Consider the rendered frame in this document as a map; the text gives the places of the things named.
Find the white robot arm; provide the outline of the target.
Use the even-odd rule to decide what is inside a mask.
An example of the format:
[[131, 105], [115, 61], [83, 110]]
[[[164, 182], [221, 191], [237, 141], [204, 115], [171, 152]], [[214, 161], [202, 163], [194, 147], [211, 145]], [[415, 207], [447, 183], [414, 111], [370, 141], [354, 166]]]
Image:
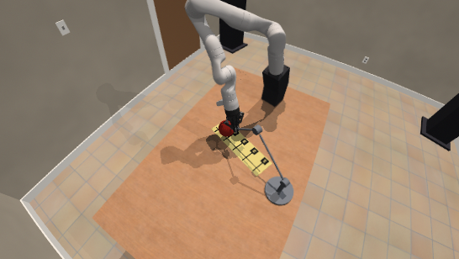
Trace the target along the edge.
[[258, 31], [263, 33], [268, 41], [267, 47], [269, 72], [280, 75], [284, 67], [283, 52], [286, 45], [286, 34], [280, 24], [256, 16], [241, 8], [237, 8], [220, 0], [187, 0], [185, 11], [197, 30], [211, 61], [214, 81], [223, 85], [221, 88], [222, 99], [216, 104], [224, 105], [227, 111], [239, 107], [235, 92], [236, 72], [232, 66], [221, 63], [226, 59], [219, 39], [209, 28], [205, 14], [223, 19], [231, 28], [240, 31]]

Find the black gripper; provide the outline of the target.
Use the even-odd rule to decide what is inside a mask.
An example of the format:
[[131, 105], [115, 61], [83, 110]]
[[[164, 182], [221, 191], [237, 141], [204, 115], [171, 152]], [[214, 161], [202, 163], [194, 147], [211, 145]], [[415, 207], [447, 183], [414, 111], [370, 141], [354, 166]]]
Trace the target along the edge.
[[[239, 130], [236, 129], [236, 128], [240, 127], [239, 124], [242, 122], [242, 119], [244, 117], [244, 113], [240, 112], [240, 108], [239, 107], [237, 109], [235, 109], [235, 110], [232, 110], [232, 111], [227, 111], [227, 110], [224, 110], [224, 111], [225, 111], [225, 114], [226, 114], [226, 120], [223, 123], [226, 124], [227, 126], [229, 126], [231, 129], [233, 129], [233, 131], [235, 133], [237, 133], [237, 131], [239, 131]], [[231, 125], [229, 124], [229, 122], [231, 123]]]

